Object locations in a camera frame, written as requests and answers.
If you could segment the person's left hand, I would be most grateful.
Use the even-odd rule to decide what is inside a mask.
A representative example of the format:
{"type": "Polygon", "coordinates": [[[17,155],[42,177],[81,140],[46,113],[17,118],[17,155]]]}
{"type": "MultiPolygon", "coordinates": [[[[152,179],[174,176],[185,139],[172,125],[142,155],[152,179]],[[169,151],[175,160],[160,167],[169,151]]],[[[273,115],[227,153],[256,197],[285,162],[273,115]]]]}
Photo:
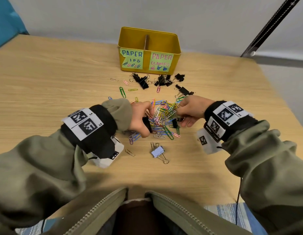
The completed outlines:
{"type": "Polygon", "coordinates": [[[128,130],[138,132],[138,102],[131,104],[131,108],[132,108],[132,118],[128,130]]]}

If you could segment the person's right hand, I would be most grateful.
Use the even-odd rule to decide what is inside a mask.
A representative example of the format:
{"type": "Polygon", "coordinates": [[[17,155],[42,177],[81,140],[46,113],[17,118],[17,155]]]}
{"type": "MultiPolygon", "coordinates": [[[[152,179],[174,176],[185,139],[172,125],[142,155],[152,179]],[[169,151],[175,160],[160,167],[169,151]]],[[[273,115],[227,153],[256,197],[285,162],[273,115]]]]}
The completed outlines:
{"type": "Polygon", "coordinates": [[[185,97],[176,111],[177,115],[184,118],[180,123],[181,127],[192,127],[199,119],[204,118],[205,111],[214,102],[214,100],[197,95],[185,97]]]}

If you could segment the black binder clip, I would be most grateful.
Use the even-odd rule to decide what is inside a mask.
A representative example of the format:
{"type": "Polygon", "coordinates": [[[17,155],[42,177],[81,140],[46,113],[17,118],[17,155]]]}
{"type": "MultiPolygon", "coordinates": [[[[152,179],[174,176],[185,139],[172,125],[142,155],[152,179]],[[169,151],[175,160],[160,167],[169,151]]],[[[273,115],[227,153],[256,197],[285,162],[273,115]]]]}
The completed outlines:
{"type": "Polygon", "coordinates": [[[152,133],[153,130],[152,130],[152,127],[151,127],[151,123],[149,121],[149,117],[147,117],[147,116],[143,117],[142,121],[143,121],[144,125],[147,127],[147,129],[149,130],[149,132],[152,133]]]}
{"type": "Polygon", "coordinates": [[[184,117],[176,117],[176,118],[173,118],[173,120],[171,121],[172,122],[172,126],[173,128],[177,129],[180,127],[180,123],[184,120],[184,117]]]}

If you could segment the person's right forearm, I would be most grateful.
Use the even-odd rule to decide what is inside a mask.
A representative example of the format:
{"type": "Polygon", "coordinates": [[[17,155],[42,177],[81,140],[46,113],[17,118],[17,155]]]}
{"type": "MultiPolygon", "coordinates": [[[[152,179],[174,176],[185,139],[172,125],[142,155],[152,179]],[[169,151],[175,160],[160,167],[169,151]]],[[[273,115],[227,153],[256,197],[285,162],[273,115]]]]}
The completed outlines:
{"type": "Polygon", "coordinates": [[[242,178],[240,195],[268,234],[303,235],[303,160],[266,120],[222,143],[225,165],[242,178]]]}

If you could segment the person's left forearm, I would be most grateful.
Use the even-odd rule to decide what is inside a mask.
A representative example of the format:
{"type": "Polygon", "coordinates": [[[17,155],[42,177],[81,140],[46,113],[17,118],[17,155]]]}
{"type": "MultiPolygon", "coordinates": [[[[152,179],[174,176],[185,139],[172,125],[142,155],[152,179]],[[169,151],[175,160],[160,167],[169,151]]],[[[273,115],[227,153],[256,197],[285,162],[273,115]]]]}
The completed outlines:
{"type": "MultiPolygon", "coordinates": [[[[102,106],[117,130],[128,129],[132,108],[127,99],[107,100],[102,106]]],[[[81,195],[87,161],[87,154],[60,129],[47,137],[28,137],[0,154],[0,235],[18,235],[15,229],[38,224],[81,195]]]]}

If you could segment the pile of coloured paper clips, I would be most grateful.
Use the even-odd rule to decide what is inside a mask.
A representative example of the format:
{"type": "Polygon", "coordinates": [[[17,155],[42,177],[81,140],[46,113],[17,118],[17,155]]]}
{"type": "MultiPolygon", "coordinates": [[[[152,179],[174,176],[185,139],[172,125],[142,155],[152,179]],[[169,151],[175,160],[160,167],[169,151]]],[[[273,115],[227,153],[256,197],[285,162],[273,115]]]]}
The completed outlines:
{"type": "Polygon", "coordinates": [[[170,139],[174,140],[175,138],[181,138],[180,136],[180,127],[175,129],[172,126],[173,118],[178,117],[176,114],[179,103],[185,97],[181,97],[176,99],[174,103],[169,102],[167,100],[156,101],[152,100],[151,104],[154,108],[154,114],[149,115],[146,112],[147,117],[149,117],[149,121],[151,123],[151,127],[153,132],[151,135],[156,139],[170,139]]]}

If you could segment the group of black binder clips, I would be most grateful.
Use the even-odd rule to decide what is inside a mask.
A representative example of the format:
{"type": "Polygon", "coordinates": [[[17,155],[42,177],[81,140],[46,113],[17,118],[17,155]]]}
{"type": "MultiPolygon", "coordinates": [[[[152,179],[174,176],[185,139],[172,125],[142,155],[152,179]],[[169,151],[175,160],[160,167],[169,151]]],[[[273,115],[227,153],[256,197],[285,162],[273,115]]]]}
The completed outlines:
{"type": "MultiPolygon", "coordinates": [[[[130,82],[136,82],[138,83],[142,89],[147,89],[150,85],[154,85],[156,87],[158,86],[172,86],[174,83],[183,82],[185,80],[184,74],[176,74],[173,79],[171,79],[171,75],[159,75],[158,78],[155,78],[153,81],[150,80],[150,75],[145,75],[143,77],[140,77],[137,73],[132,73],[130,75],[130,82]]],[[[178,84],[175,85],[174,90],[178,90],[178,94],[175,95],[175,98],[181,98],[186,97],[188,95],[194,95],[194,91],[189,91],[185,87],[182,87],[178,84]]]]}

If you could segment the black wrist band with markers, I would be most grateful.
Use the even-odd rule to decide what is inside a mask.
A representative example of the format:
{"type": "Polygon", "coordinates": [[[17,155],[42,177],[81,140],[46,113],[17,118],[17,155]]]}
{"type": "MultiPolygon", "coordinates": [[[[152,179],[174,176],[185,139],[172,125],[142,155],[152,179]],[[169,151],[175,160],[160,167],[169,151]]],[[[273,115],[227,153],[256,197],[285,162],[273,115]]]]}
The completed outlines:
{"type": "Polygon", "coordinates": [[[93,153],[100,159],[115,155],[112,137],[117,124],[102,105],[77,110],[62,122],[60,130],[74,147],[79,146],[85,153],[93,153]]]}
{"type": "Polygon", "coordinates": [[[242,107],[233,101],[216,101],[204,112],[204,129],[210,137],[219,143],[239,130],[245,130],[258,124],[242,107]]]}

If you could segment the lavender binder clip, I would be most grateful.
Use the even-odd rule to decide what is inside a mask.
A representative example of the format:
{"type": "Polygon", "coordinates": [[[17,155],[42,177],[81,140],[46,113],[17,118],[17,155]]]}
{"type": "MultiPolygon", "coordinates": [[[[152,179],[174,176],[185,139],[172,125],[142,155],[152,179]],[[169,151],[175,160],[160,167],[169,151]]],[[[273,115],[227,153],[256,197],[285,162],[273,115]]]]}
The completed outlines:
{"type": "Polygon", "coordinates": [[[164,156],[165,149],[159,143],[151,142],[150,145],[151,145],[150,153],[154,158],[160,159],[165,165],[170,162],[168,159],[165,158],[164,156]]]}

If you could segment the green paper label pink writing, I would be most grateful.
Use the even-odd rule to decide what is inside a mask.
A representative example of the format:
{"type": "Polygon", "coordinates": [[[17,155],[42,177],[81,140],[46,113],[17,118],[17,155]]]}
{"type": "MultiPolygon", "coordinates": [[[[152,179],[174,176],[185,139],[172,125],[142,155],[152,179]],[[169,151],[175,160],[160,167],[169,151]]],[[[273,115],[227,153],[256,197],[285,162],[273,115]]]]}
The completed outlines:
{"type": "Polygon", "coordinates": [[[151,52],[149,70],[169,72],[173,58],[174,54],[151,52]]]}

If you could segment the green paper label with torn corner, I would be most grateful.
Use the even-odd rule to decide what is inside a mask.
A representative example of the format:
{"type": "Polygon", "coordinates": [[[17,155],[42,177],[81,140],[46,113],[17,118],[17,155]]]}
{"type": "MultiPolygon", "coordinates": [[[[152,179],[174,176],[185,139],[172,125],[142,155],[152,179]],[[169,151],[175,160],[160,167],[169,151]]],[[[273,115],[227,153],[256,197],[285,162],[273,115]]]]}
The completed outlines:
{"type": "Polygon", "coordinates": [[[121,68],[143,69],[144,51],[137,49],[120,48],[120,54],[124,58],[121,68]]]}

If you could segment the yellow metal tin box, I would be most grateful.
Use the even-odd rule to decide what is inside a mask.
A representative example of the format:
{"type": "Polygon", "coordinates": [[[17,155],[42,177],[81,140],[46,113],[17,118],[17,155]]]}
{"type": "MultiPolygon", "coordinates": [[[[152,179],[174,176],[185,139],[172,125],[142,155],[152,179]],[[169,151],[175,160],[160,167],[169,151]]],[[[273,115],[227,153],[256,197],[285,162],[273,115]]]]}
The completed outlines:
{"type": "Polygon", "coordinates": [[[172,75],[181,55],[174,33],[122,27],[118,41],[120,69],[127,72],[172,75]]]}

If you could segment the olive green jacket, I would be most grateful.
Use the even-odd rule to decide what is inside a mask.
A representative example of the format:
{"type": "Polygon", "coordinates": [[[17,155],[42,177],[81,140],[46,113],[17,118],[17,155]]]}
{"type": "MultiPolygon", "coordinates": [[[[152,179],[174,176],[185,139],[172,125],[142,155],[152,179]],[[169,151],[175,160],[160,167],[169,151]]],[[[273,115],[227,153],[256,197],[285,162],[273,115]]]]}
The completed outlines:
{"type": "Polygon", "coordinates": [[[127,199],[128,188],[119,188],[92,204],[84,204],[64,216],[42,235],[112,235],[116,211],[130,201],[151,201],[166,217],[173,235],[252,235],[200,205],[174,194],[155,191],[143,199],[127,199]]]}

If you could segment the brown shirt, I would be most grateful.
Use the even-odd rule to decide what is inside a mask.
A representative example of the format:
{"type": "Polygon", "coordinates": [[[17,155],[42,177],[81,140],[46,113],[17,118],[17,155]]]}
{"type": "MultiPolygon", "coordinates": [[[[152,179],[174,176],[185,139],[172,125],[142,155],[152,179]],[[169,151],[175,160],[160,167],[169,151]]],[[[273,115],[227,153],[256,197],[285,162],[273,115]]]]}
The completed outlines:
{"type": "Polygon", "coordinates": [[[116,211],[112,235],[173,235],[151,201],[130,201],[116,211]]]}

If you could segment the teal cushion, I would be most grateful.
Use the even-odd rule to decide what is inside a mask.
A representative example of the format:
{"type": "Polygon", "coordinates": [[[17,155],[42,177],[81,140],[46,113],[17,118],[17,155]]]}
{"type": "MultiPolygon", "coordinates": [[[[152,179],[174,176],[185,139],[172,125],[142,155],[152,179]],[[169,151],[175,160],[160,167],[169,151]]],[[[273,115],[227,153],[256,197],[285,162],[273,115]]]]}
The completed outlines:
{"type": "Polygon", "coordinates": [[[0,0],[0,47],[19,34],[29,35],[9,0],[0,0]]]}

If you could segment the black slotted metal rail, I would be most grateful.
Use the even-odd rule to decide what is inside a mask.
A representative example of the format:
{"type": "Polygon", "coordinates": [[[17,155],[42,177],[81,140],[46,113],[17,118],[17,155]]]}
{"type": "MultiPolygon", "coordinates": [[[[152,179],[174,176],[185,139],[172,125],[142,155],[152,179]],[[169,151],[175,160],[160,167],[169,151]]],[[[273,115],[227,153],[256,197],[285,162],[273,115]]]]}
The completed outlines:
{"type": "Polygon", "coordinates": [[[272,32],[278,27],[283,19],[290,13],[290,11],[296,6],[300,0],[285,0],[278,10],[273,14],[253,41],[249,44],[246,50],[241,54],[241,58],[251,54],[252,51],[256,51],[265,40],[272,34],[272,32]]]}

